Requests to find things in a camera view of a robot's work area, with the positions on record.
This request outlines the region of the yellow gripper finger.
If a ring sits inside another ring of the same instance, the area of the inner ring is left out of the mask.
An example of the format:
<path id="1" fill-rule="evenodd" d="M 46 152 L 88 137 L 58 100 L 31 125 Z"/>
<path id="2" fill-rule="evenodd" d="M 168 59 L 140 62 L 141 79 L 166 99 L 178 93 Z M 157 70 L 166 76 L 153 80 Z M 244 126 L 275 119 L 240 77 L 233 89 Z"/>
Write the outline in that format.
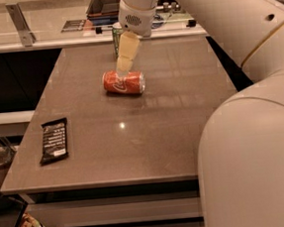
<path id="1" fill-rule="evenodd" d="M 136 33 L 123 32 L 119 42 L 119 52 L 116 70 L 120 76 L 127 75 L 131 70 L 133 62 L 139 50 L 140 40 Z"/>

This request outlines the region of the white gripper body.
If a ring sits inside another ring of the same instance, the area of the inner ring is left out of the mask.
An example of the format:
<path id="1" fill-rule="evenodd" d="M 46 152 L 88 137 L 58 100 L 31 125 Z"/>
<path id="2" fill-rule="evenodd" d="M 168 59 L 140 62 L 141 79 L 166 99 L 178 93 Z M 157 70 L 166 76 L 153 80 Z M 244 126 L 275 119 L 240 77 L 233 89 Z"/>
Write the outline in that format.
<path id="1" fill-rule="evenodd" d="M 151 3 L 132 5 L 126 0 L 120 0 L 119 23 L 124 31 L 131 31 L 143 37 L 151 35 L 155 6 Z"/>

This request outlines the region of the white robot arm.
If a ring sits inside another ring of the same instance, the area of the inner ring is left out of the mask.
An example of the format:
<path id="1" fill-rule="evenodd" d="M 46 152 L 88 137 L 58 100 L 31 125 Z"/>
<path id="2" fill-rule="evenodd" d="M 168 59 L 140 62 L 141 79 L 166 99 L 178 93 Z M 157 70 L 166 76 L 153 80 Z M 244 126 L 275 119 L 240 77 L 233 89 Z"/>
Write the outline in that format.
<path id="1" fill-rule="evenodd" d="M 120 0 L 124 30 L 148 36 L 157 0 Z M 206 227 L 284 227 L 284 5 L 176 0 L 252 84 L 212 114 L 199 142 Z"/>

